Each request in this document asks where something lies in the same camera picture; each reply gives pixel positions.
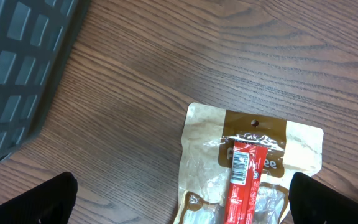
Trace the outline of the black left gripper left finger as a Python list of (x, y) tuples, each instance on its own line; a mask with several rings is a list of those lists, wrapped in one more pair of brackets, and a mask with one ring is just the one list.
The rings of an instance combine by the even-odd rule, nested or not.
[(76, 202), (78, 182), (70, 172), (0, 205), (0, 223), (67, 224)]

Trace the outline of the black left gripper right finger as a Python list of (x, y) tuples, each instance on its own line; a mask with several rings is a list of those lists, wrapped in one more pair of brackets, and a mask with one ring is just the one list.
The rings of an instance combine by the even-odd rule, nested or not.
[(358, 223), (358, 203), (304, 173), (294, 174), (288, 198), (295, 224)]

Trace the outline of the red snack stick packet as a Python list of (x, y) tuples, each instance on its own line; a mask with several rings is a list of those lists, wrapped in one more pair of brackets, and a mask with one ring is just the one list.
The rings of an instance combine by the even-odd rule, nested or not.
[(268, 148), (235, 141), (224, 224), (251, 224)]

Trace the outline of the brown clear snack bag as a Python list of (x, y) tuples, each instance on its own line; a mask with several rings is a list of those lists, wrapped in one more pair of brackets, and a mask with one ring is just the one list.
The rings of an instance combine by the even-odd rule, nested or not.
[(231, 180), (244, 183), (246, 158), (232, 166), (235, 143), (265, 146), (253, 223), (281, 223), (290, 211), (295, 173), (322, 168), (321, 128), (270, 116), (192, 103), (181, 137), (175, 223), (223, 223)]

